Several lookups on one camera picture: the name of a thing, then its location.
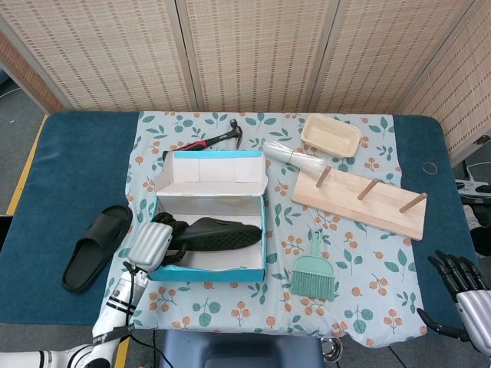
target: hammer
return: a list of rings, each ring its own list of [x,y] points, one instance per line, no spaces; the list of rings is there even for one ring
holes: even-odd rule
[[[237,124],[237,120],[231,119],[230,126],[232,130],[228,133],[222,134],[221,136],[215,136],[213,138],[209,138],[207,140],[198,140],[194,143],[190,143],[187,146],[180,147],[176,149],[176,151],[200,151],[204,150],[212,146],[215,143],[222,142],[223,140],[229,140],[230,138],[236,138],[236,150],[239,148],[240,143],[242,142],[242,128]],[[162,158],[166,158],[166,154],[168,151],[164,151],[162,153]]]

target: floral tablecloth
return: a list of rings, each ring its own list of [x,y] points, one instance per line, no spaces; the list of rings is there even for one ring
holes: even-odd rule
[[[126,184],[133,224],[114,256],[104,303],[123,272],[139,226],[153,213],[153,178],[163,166],[162,151],[227,132],[232,118],[244,131],[241,150],[257,150],[265,140],[278,140],[299,152],[329,158],[339,170],[400,185],[392,116],[326,115],[361,129],[355,157],[337,159],[305,146],[300,132],[306,113],[140,113]],[[234,150],[235,141],[211,149]],[[425,334],[416,313],[422,302],[410,239],[293,203],[297,169],[275,160],[266,165],[265,281],[150,282],[133,316],[136,327],[315,337],[350,334],[368,347]],[[316,230],[321,232],[321,254],[336,274],[332,302],[290,292],[293,264],[310,252]]]

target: black slipper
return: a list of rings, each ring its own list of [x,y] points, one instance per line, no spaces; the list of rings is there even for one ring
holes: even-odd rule
[[[81,293],[94,283],[128,233],[132,218],[131,210],[122,205],[112,205],[99,214],[75,245],[63,273],[63,288]]]

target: woven panel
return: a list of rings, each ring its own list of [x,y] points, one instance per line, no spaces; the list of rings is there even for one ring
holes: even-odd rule
[[[333,3],[186,0],[206,110],[303,108]]]
[[[349,0],[334,34],[317,112],[393,113],[464,0]]]
[[[403,113],[435,117],[450,153],[491,126],[491,3],[481,1],[440,50]]]
[[[63,110],[60,101],[53,95],[46,83],[29,66],[12,43],[0,33],[0,61],[28,92],[42,105],[47,112]]]
[[[79,110],[190,110],[163,1],[0,1],[2,15]]]

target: clear plastic straw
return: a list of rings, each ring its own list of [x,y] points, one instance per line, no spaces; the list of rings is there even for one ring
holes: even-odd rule
[[[320,157],[295,152],[293,149],[283,146],[276,141],[264,142],[262,151],[267,157],[297,166],[301,171],[315,179],[319,179],[325,168],[329,165],[329,162],[326,162]]]

